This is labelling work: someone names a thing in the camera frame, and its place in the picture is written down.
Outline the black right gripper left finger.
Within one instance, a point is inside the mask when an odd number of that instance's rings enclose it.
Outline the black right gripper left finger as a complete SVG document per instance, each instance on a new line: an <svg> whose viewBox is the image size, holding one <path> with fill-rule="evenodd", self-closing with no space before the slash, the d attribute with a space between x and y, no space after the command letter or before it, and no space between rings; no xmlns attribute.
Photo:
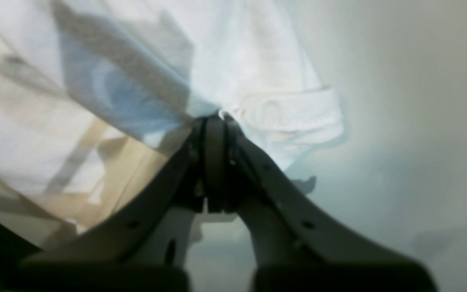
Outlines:
<svg viewBox="0 0 467 292"><path fill-rule="evenodd" d="M194 216L204 208L207 118L125 207L74 240L33 254L8 281L11 292L189 292L183 262Z"/></svg>

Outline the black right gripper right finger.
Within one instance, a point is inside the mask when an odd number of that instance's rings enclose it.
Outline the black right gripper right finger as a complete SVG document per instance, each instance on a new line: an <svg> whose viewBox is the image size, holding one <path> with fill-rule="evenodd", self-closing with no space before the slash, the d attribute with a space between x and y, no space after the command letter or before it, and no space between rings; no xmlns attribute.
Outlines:
<svg viewBox="0 0 467 292"><path fill-rule="evenodd" d="M233 118L215 118L215 210L252 237L254 292L435 292L419 262L317 207Z"/></svg>

